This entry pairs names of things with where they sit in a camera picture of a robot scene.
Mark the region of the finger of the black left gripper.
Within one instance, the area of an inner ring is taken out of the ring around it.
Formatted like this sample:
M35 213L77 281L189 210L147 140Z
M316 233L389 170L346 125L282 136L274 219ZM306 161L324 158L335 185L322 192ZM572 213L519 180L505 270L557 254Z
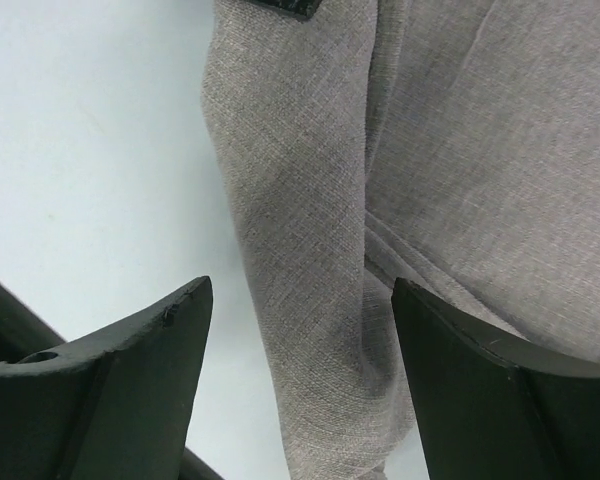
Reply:
M259 5L298 19L311 19L321 0L257 0Z

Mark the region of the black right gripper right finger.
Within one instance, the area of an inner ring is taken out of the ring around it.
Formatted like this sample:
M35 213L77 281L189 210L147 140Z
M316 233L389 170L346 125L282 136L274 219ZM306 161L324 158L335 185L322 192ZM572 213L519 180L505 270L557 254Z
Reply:
M405 279L392 308L433 479L600 480L600 364L534 345Z

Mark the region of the grey cloth napkin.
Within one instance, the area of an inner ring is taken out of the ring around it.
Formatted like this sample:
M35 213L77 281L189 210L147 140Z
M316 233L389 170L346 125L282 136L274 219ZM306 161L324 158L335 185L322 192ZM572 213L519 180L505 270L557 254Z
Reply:
M218 1L202 108L289 474L380 479L415 416L397 278L600 362L600 1Z

